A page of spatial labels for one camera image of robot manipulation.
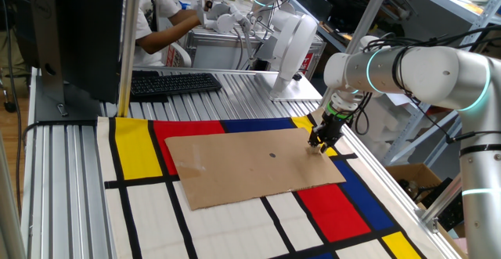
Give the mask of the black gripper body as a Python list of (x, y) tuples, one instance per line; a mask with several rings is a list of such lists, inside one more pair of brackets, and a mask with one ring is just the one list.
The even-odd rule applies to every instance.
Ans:
[(341, 128), (344, 125), (344, 120), (331, 113), (323, 113), (321, 123), (313, 128), (319, 136), (320, 142), (330, 140), (336, 142), (342, 137)]

